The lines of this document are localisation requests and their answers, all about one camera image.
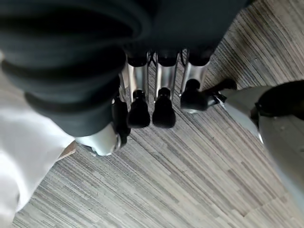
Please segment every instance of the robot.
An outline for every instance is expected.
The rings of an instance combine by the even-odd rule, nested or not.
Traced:
[[[127,143],[132,128],[175,125],[176,68],[188,50],[180,108],[222,105],[258,137],[304,212],[304,81],[202,91],[210,57],[248,0],[9,0],[0,2],[2,70],[28,104],[96,154]],[[156,65],[154,112],[148,68]],[[121,72],[128,72],[131,108]]]

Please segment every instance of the white fabric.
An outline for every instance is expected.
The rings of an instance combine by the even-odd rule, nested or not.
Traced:
[[[35,113],[0,72],[0,227],[29,201],[73,137]]]

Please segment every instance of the gray carpet floor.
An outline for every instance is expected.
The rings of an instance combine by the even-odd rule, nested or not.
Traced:
[[[221,107],[176,126],[132,130],[109,157],[79,147],[42,181],[16,215],[21,228],[302,228],[263,145]],[[150,68],[153,111],[155,68]],[[205,87],[239,88],[304,79],[304,1],[261,0],[244,9],[217,48]]]

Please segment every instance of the white robot body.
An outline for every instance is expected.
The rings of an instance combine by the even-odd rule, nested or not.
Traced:
[[[252,118],[255,103],[271,87],[225,89],[222,106],[241,126],[258,137],[274,160],[282,183],[304,213],[304,121],[293,116]]]

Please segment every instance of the chrome cylinder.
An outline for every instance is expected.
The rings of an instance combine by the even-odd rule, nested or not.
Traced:
[[[154,102],[156,102],[159,96],[158,91],[164,87],[170,90],[170,100],[172,100],[174,94],[176,68],[177,68],[178,59],[179,59],[179,55],[177,55],[175,65],[173,66],[162,66],[158,62],[158,56],[156,56]]]
[[[124,85],[124,77],[122,73],[119,74],[119,80],[120,80],[120,85],[119,85],[119,98],[122,102],[126,102],[126,92],[125,92],[125,85]]]
[[[195,66],[192,65],[189,61],[186,63],[186,69],[183,75],[181,87],[180,87],[180,95],[185,91],[186,84],[190,79],[195,79],[200,83],[199,90],[202,90],[203,83],[206,78],[206,71],[208,68],[210,61],[203,66]]]
[[[76,142],[89,146],[100,156],[108,156],[121,147],[121,138],[109,123],[101,131],[84,137],[76,137]]]
[[[133,93],[136,90],[142,90],[148,102],[148,64],[137,67],[128,64],[128,75],[131,103],[134,101]]]

